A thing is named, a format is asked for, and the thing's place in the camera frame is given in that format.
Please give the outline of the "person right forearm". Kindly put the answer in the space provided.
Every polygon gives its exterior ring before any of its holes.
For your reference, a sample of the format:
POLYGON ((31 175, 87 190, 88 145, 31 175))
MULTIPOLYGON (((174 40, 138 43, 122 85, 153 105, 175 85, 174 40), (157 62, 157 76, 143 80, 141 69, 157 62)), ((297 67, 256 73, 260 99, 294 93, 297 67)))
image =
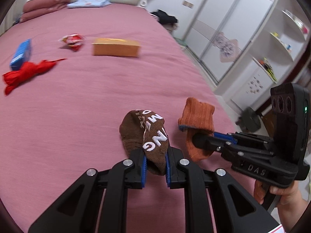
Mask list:
POLYGON ((277 206, 278 215, 285 232, 290 232, 308 206, 301 193, 296 196, 282 196, 277 206))

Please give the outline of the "person right hand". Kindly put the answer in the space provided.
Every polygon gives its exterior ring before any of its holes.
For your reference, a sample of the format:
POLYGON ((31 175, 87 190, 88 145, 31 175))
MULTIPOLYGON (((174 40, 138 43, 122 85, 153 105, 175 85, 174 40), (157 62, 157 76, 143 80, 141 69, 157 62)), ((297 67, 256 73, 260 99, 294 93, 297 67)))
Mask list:
MULTIPOLYGON (((264 190, 262 182, 259 180, 255 181, 255 187, 253 191, 254 198, 262 205, 264 197, 267 194, 267 191, 264 190)), ((281 205, 288 205, 293 203, 297 198, 301 199, 301 192, 298 188, 298 182, 293 182, 288 188, 282 189, 275 186, 269 188, 269 192, 273 195, 280 196, 279 203, 281 205)))

